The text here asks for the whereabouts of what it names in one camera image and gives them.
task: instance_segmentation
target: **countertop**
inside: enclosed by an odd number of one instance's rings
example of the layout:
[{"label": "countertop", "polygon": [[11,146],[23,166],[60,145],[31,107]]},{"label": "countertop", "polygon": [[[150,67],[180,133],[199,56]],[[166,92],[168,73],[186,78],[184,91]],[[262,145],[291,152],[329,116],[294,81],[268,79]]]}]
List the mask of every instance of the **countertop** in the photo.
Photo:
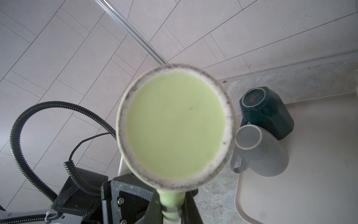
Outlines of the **countertop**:
[{"label": "countertop", "polygon": [[[239,99],[251,88],[267,86],[284,103],[345,94],[354,92],[357,88],[354,77],[357,69],[358,61],[340,61],[221,85],[232,101],[238,126],[241,122]],[[234,206],[237,179],[238,175],[231,171],[228,163],[218,176],[199,188],[194,199],[204,223],[246,223],[239,217]]]}]

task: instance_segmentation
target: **metal rail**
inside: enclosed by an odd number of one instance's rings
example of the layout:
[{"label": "metal rail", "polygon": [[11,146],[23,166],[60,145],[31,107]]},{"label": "metal rail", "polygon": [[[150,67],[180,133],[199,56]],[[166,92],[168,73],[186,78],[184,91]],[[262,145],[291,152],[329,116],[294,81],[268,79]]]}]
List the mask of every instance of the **metal rail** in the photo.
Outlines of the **metal rail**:
[{"label": "metal rail", "polygon": [[168,64],[168,62],[150,45],[150,43],[118,12],[118,10],[108,0],[95,0],[108,13],[118,25],[120,25],[133,38],[139,46],[149,54],[159,64]]}]

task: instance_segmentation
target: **black corrugated tube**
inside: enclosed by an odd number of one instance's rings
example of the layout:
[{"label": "black corrugated tube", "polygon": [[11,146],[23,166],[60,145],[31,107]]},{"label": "black corrugated tube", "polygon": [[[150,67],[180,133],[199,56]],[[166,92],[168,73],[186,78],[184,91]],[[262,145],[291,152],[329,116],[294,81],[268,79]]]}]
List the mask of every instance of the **black corrugated tube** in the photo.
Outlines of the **black corrugated tube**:
[{"label": "black corrugated tube", "polygon": [[[41,179],[32,171],[30,166],[27,164],[20,146],[20,135],[22,128],[24,127],[26,121],[35,113],[47,109],[47,108],[66,108],[70,110],[74,110],[77,112],[80,112],[90,118],[92,118],[94,121],[99,123],[102,127],[104,127],[108,132],[113,132],[111,135],[116,139],[115,130],[102,118],[100,118],[97,114],[93,113],[92,111],[81,107],[76,104],[62,102],[62,101],[49,101],[49,102],[43,102],[36,104],[26,111],[24,111],[15,121],[13,128],[10,133],[10,145],[11,145],[11,153],[14,157],[14,160],[23,173],[23,175],[46,197],[48,197],[52,202],[55,201],[57,198],[57,194],[49,188]],[[100,195],[100,188],[93,186],[89,184],[78,172],[74,164],[72,165],[71,161],[68,161],[65,163],[65,167],[67,172],[69,173],[72,181],[75,183],[75,185],[81,189],[82,191],[90,194],[90,195]],[[47,217],[47,220],[55,220],[60,218],[62,213],[54,213],[50,214]],[[45,220],[45,214],[39,214],[39,215],[29,215],[29,216],[22,216],[22,217],[15,217],[10,219],[3,219],[0,220],[0,223],[6,223],[6,224],[15,224],[15,223],[25,223],[25,222],[31,222],[31,221],[44,221]]]}]

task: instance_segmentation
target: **sink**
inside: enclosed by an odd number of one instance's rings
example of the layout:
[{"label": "sink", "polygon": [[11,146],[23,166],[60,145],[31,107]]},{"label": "sink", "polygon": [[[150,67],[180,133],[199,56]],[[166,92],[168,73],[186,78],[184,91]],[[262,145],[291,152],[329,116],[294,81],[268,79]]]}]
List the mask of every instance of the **sink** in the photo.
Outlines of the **sink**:
[{"label": "sink", "polygon": [[247,223],[357,223],[358,100],[356,93],[287,104],[295,121],[280,143],[289,165],[275,177],[248,169],[234,204]]}]

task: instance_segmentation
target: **mug rim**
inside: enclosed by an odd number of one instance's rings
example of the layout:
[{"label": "mug rim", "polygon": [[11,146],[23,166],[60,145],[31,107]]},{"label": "mug rim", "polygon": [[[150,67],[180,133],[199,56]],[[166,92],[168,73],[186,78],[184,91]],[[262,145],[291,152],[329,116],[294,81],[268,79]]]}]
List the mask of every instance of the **mug rim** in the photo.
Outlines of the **mug rim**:
[{"label": "mug rim", "polygon": [[[141,89],[154,77],[165,75],[168,72],[181,71],[204,81],[215,93],[224,112],[224,132],[218,152],[202,171],[185,178],[165,178],[150,172],[134,156],[130,144],[126,138],[126,117],[131,101],[137,90]],[[198,188],[213,179],[224,167],[233,151],[233,139],[235,132],[234,110],[229,97],[219,83],[205,71],[194,66],[185,64],[165,64],[144,72],[140,75],[125,92],[117,112],[116,136],[119,150],[130,170],[146,184],[159,189],[188,191]]]},{"label": "mug rim", "polygon": [[[238,143],[237,143],[237,141],[236,141],[236,135],[237,135],[237,133],[241,130],[241,129],[243,129],[243,128],[245,128],[245,127],[254,127],[254,128],[256,128],[258,131],[259,131],[259,133],[260,133],[260,139],[257,141],[257,143],[255,144],[255,145],[253,145],[253,146],[251,146],[251,147],[247,147],[247,148],[245,148],[245,147],[242,147],[242,146],[240,146]],[[246,124],[246,125],[243,125],[243,126],[241,126],[238,130],[237,130],[237,132],[235,133],[235,145],[238,147],[238,148],[240,148],[240,149],[243,149],[243,150],[250,150],[250,149],[253,149],[253,148],[256,148],[260,143],[261,143],[261,141],[262,141],[262,130],[261,130],[261,128],[259,127],[259,126],[257,126],[257,125],[254,125],[254,124]]]}]

